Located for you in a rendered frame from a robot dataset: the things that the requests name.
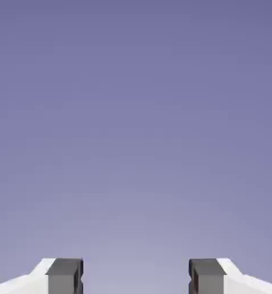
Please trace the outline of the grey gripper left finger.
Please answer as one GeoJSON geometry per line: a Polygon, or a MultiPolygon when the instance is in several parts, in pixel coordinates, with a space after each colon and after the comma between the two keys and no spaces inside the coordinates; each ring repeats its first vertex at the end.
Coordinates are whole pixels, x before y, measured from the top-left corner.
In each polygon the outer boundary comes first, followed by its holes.
{"type": "Polygon", "coordinates": [[[84,294],[81,258],[43,258],[28,274],[0,283],[0,294],[84,294]]]}

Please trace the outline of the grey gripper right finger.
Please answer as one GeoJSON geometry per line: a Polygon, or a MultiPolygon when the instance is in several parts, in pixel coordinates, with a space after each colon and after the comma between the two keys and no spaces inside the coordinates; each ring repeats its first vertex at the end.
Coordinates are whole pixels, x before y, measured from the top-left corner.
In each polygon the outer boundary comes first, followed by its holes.
{"type": "Polygon", "coordinates": [[[229,258],[191,258],[189,294],[272,294],[272,283],[243,274],[229,258]]]}

